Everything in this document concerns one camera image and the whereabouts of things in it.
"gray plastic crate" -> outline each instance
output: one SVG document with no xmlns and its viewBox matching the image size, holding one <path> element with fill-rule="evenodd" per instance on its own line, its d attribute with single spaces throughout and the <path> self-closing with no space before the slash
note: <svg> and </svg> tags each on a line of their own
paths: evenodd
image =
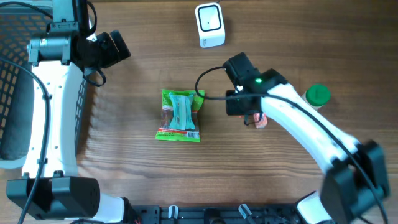
<svg viewBox="0 0 398 224">
<path fill-rule="evenodd" d="M 51 1 L 23 1 L 52 14 Z M 22 6 L 0 8 L 0 56 L 30 70 L 26 50 L 33 33 L 43 32 L 51 19 Z M 81 127 L 87 82 L 76 103 L 75 152 Z M 22 167 L 29 150 L 34 104 L 33 80 L 22 70 L 0 62 L 0 169 Z"/>
</svg>

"wooden table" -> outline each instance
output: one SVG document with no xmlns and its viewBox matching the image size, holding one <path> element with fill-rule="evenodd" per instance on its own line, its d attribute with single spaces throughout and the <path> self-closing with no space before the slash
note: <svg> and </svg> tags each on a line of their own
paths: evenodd
<svg viewBox="0 0 398 224">
<path fill-rule="evenodd" d="M 318 189 L 322 173 L 287 131 L 273 121 L 265 130 L 247 127 L 226 115 L 223 101 L 205 101 L 200 110 L 201 143 L 155 140 L 161 89 L 194 89 L 199 74 L 246 52 L 300 94 L 325 84 L 332 99 L 319 112 L 361 141 L 383 145 L 393 193 L 385 206 L 398 222 L 397 2 L 225 0 L 226 43 L 211 49 L 199 46 L 200 3 L 95 4 L 97 33 L 119 29 L 132 56 L 105 70 L 104 87 L 88 90 L 80 175 L 133 205 L 293 203 Z M 200 88 L 216 96 L 232 85 L 217 71 Z M 16 223 L 21 210 L 5 191 L 20 171 L 0 174 L 0 223 Z M 368 215 L 381 222 L 378 209 Z"/>
</svg>

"barcode label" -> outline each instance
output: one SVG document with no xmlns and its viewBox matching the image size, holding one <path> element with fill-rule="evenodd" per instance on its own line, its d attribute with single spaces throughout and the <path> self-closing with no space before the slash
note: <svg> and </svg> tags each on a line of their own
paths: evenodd
<svg viewBox="0 0 398 224">
<path fill-rule="evenodd" d="M 199 133 L 198 132 L 193 132 L 193 131 L 187 131 L 185 136 L 188 137 L 188 138 L 198 139 L 199 138 Z"/>
</svg>

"green plastic package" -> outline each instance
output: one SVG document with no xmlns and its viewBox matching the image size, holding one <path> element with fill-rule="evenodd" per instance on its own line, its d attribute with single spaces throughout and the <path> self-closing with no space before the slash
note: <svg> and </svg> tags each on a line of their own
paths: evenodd
<svg viewBox="0 0 398 224">
<path fill-rule="evenodd" d="M 170 99 L 171 95 L 190 96 L 193 95 L 191 105 L 191 119 L 195 125 L 195 129 L 177 130 L 170 128 L 173 120 L 173 104 Z M 156 139 L 167 141 L 191 141 L 200 142 L 199 124 L 198 124 L 198 111 L 203 104 L 203 98 L 199 97 L 195 90 L 173 91 L 162 90 L 162 118 L 160 120 L 160 128 L 157 131 Z"/>
</svg>

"white bottle with green lid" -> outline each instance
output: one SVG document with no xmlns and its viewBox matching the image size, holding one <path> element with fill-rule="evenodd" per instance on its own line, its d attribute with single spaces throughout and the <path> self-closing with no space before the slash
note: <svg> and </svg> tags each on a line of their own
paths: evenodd
<svg viewBox="0 0 398 224">
<path fill-rule="evenodd" d="M 330 100 L 330 91 L 325 85 L 315 84 L 302 95 L 302 98 L 312 108 L 317 110 Z"/>
</svg>

